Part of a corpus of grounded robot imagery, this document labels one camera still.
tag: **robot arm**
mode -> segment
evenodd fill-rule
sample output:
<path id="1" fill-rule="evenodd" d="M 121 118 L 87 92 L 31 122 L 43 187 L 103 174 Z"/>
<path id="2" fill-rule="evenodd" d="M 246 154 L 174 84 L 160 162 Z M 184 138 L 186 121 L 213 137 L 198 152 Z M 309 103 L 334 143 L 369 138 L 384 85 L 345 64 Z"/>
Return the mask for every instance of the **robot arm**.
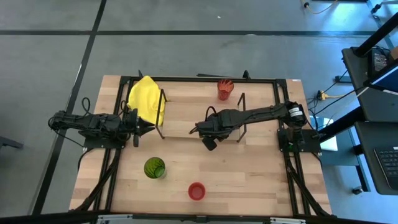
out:
<path id="1" fill-rule="evenodd" d="M 274 119 L 283 121 L 289 127 L 290 141 L 299 144 L 303 142 L 301 129 L 307 123 L 307 118 L 302 105 L 290 101 L 247 111 L 225 109 L 209 115 L 205 121 L 196 123 L 190 134 L 199 132 L 199 137 L 203 138 L 206 147 L 213 150 L 216 144 L 211 142 L 215 139 L 222 141 L 228 138 L 232 131 L 239 129 L 242 125 Z"/>
<path id="2" fill-rule="evenodd" d="M 138 137 L 154 129 L 153 124 L 137 116 L 137 109 L 128 113 L 125 119 L 116 114 L 86 114 L 84 116 L 59 111 L 49 120 L 49 127 L 58 132 L 61 129 L 77 129 L 86 138 L 107 139 L 125 143 L 133 134 L 134 146 Z"/>

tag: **wooden table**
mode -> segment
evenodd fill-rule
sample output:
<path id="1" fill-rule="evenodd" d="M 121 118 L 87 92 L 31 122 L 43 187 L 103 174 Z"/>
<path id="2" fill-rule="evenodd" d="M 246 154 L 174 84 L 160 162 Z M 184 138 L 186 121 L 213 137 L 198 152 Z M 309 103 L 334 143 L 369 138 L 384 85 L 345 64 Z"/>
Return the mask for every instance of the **wooden table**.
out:
<path id="1" fill-rule="evenodd" d="M 104 76 L 96 102 L 95 113 L 112 113 L 120 76 Z M 291 216 L 287 175 L 282 153 L 279 151 L 277 121 L 248 125 L 240 143 L 223 141 L 214 151 L 208 151 L 197 138 L 178 136 L 178 130 L 193 128 L 194 121 L 205 117 L 207 106 L 235 108 L 246 94 L 246 109 L 274 105 L 272 85 L 264 83 L 235 83 L 227 101 L 216 98 L 216 83 L 157 82 L 165 90 L 166 138 L 156 130 L 140 138 L 139 147 L 129 141 L 122 150 L 114 190 L 112 212 L 163 213 L 205 215 Z M 287 80 L 289 98 L 307 104 L 300 80 Z M 189 113 L 179 111 L 182 103 Z M 331 212 L 319 161 L 310 153 L 301 153 L 305 183 L 317 202 Z M 98 182 L 104 149 L 89 152 L 82 160 L 73 191 L 70 208 L 79 206 Z M 151 157 L 165 161 L 167 176 L 162 180 L 149 179 L 144 163 Z M 205 198 L 194 202 L 188 196 L 188 186 L 201 182 L 206 187 Z M 104 208 L 107 186 L 100 208 Z M 296 186 L 298 210 L 303 213 L 299 188 Z"/>

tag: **black metal frame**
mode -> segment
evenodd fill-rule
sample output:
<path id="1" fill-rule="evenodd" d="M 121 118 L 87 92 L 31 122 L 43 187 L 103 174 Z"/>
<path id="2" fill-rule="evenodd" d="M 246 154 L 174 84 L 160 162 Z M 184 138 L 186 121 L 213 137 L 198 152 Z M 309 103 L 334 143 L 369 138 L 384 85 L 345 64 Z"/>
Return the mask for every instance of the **black metal frame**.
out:
<path id="1" fill-rule="evenodd" d="M 245 97 L 244 93 L 242 93 L 242 95 L 238 101 L 238 106 L 241 103 L 241 101 L 243 102 L 243 111 L 246 111 L 246 97 Z M 248 131 L 248 129 L 246 127 L 246 124 L 244 124 L 243 125 L 243 133 L 240 135 L 239 139 L 236 142 L 240 142 L 247 131 Z"/>
<path id="2" fill-rule="evenodd" d="M 356 159 L 358 160 L 358 165 L 356 165 L 355 168 L 356 172 L 358 173 L 359 181 L 361 183 L 361 190 L 363 192 L 370 192 L 371 188 L 368 182 L 368 178 L 366 178 L 365 175 L 365 168 L 363 167 L 361 158 L 359 157 L 361 154 L 363 154 L 362 145 L 359 144 L 354 146 L 353 150 L 356 155 Z"/>
<path id="3" fill-rule="evenodd" d="M 116 102 L 121 101 L 121 93 L 123 92 L 123 88 L 125 86 L 125 83 L 129 81 L 129 91 L 126 96 L 126 101 L 128 100 L 129 92 L 130 89 L 132 88 L 133 84 L 135 81 L 139 81 L 141 79 L 140 76 L 138 77 L 121 77 L 121 82 L 119 85 L 119 90 L 118 90 L 118 95 L 116 98 Z M 212 78 L 212 77 L 205 77 L 205 78 L 190 78 L 190 77 L 152 77 L 152 79 L 156 82 L 218 82 L 218 80 L 222 79 L 221 77 L 218 78 Z M 274 89 L 274 96 L 275 96 L 275 103 L 278 104 L 280 103 L 280 98 L 279 98 L 279 91 L 278 87 L 280 86 L 282 88 L 282 91 L 284 93 L 284 100 L 287 101 L 289 100 L 289 95 L 287 92 L 287 85 L 286 85 L 286 80 L 274 80 L 274 79 L 250 79 L 250 78 L 231 78 L 232 81 L 236 83 L 268 83 L 272 84 L 273 89 Z M 245 102 L 245 97 L 244 93 L 242 94 L 241 98 L 239 99 L 238 104 L 243 101 L 243 106 L 244 109 L 246 109 L 246 102 Z M 118 104 L 115 103 L 115 109 L 114 112 L 117 113 L 118 111 Z M 279 121 L 279 128 L 284 128 L 283 122 Z M 56 213 L 56 214 L 50 214 L 50 215 L 33 215 L 30 217 L 11 217 L 11 218 L 5 218 L 6 220 L 19 220 L 19 223 L 70 223 L 67 222 L 70 219 L 71 220 L 83 220 L 82 222 L 95 222 L 97 220 L 101 220 L 103 217 L 101 215 L 112 215 L 112 214 L 117 214 L 117 213 L 111 213 L 111 202 L 113 199 L 113 191 L 114 191 L 114 186 L 116 183 L 116 174 L 117 174 L 117 166 L 119 164 L 120 160 L 120 153 L 122 149 L 116 149 L 116 155 L 114 157 L 114 164 L 116 165 L 116 168 L 113 169 L 109 181 L 109 189 L 108 189 L 108 194 L 106 197 L 106 206 L 105 210 L 95 210 L 96 208 L 98 209 L 98 203 L 96 206 L 94 206 L 93 211 L 72 211 L 69 213 Z M 285 161 L 285 168 L 286 168 L 286 173 L 287 173 L 287 180 L 288 180 L 288 185 L 289 185 L 289 194 L 290 194 L 290 202 L 292 205 L 292 211 L 293 211 L 293 216 L 292 217 L 285 217 L 285 218 L 310 218 L 311 220 L 316 220 L 316 223 L 345 223 L 346 220 L 338 219 L 336 217 L 331 218 L 330 216 L 327 216 L 328 214 L 325 213 L 325 211 L 322 210 L 322 208 L 319 206 L 319 204 L 316 203 L 315 199 L 311 196 L 310 192 L 308 189 L 305 188 L 305 183 L 304 183 L 304 178 L 303 178 L 303 172 L 302 172 L 302 165 L 300 161 L 300 154 L 296 153 L 294 154 L 295 161 L 296 161 L 296 168 L 297 168 L 297 174 L 295 172 L 295 169 L 292 167 L 292 162 L 290 161 L 290 154 L 287 151 L 282 152 L 284 161 Z M 102 167 L 107 167 L 108 165 L 108 159 L 107 154 L 104 155 L 104 160 L 103 160 L 103 165 Z M 298 212 L 298 206 L 297 206 L 297 199 L 295 196 L 295 189 L 294 189 L 294 181 L 296 181 L 296 184 L 300 187 L 301 193 L 302 193 L 302 200 L 303 200 L 303 205 L 305 208 L 305 215 L 300 215 Z M 95 201 L 99 202 L 100 201 L 101 194 L 98 194 L 97 197 L 95 198 Z M 326 219 L 325 217 L 314 217 L 311 216 L 309 212 L 309 206 L 308 206 L 308 200 L 310 200 L 310 203 L 312 204 L 312 207 L 314 208 L 315 212 L 317 215 L 320 216 L 327 216 Z M 84 208 L 88 208 L 87 203 L 83 204 Z M 275 220 L 276 218 L 272 217 L 255 217 L 255 216 L 214 216 L 214 215 L 179 215 L 179 214 L 130 214 L 130 215 L 124 215 L 126 218 L 135 218 L 135 219 L 166 219 L 166 220 L 192 220 L 196 222 L 209 222 L 209 221 L 242 221 L 242 222 L 270 222 L 271 220 Z"/>
<path id="4" fill-rule="evenodd" d="M 163 136 L 162 132 L 159 130 L 159 116 L 160 116 L 160 107 L 162 106 L 162 96 L 164 97 L 164 111 L 166 111 L 166 102 L 167 102 L 166 95 L 164 93 L 164 90 L 160 89 L 159 104 L 157 106 L 155 128 L 156 128 L 157 132 L 160 134 L 161 138 L 164 139 L 164 136 Z"/>
<path id="5" fill-rule="evenodd" d="M 289 92 L 287 91 L 287 83 L 286 80 L 284 79 L 278 79 L 277 83 L 279 84 L 279 86 L 282 88 L 282 92 L 284 94 L 284 101 L 289 101 Z M 282 130 L 284 128 L 283 122 L 279 121 L 279 130 Z M 286 165 L 286 170 L 288 170 L 288 163 L 290 162 L 290 154 L 288 151 L 283 151 L 282 152 L 284 154 L 284 158 L 285 158 L 285 165 Z M 301 158 L 300 158 L 300 153 L 295 151 L 293 152 L 294 154 L 294 160 L 295 160 L 295 164 L 296 164 L 296 170 L 297 170 L 297 174 L 298 174 L 298 179 L 301 180 L 303 182 L 303 184 L 305 185 L 305 181 L 304 181 L 304 173 L 303 173 L 303 168 L 302 168 L 302 164 L 301 164 Z M 297 204 L 297 199 L 295 196 L 295 190 L 294 190 L 294 185 L 293 185 L 293 180 L 292 177 L 289 175 L 289 173 L 287 172 L 287 177 L 288 177 L 288 183 L 289 183 L 289 188 L 292 188 L 292 192 L 290 194 L 290 199 L 292 199 L 292 194 L 294 195 L 294 200 L 296 201 Z M 310 215 L 311 211 L 310 211 L 310 206 L 308 204 L 307 199 L 304 196 L 304 193 L 301 192 L 301 198 L 302 198 L 302 202 L 303 202 L 303 208 L 304 208 L 304 214 L 306 215 Z M 294 208 L 294 211 L 297 211 L 296 214 L 299 213 L 298 208 Z"/>

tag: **red cup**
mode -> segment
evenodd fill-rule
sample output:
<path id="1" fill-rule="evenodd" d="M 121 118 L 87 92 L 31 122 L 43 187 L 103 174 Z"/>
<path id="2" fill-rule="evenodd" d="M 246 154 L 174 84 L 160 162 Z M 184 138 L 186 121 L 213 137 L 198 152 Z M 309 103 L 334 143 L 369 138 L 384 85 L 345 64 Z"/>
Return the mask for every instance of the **red cup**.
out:
<path id="1" fill-rule="evenodd" d="M 220 100 L 226 100 L 234 89 L 234 83 L 231 80 L 220 80 L 217 83 L 217 89 L 218 98 Z"/>
<path id="2" fill-rule="evenodd" d="M 192 183 L 188 188 L 188 194 L 192 200 L 201 200 L 206 194 L 205 186 L 199 182 Z"/>

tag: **yellow cloth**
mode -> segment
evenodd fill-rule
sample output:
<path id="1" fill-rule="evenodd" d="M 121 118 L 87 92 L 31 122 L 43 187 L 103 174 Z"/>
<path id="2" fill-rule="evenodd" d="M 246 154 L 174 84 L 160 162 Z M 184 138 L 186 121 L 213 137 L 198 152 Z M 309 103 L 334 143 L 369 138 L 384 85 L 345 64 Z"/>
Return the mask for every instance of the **yellow cloth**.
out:
<path id="1" fill-rule="evenodd" d="M 156 123 L 157 108 L 159 106 L 160 89 L 149 76 L 144 76 L 131 88 L 129 95 L 130 110 L 138 109 L 138 116 L 152 124 Z M 162 97 L 160 106 L 159 125 L 163 123 L 165 100 Z"/>

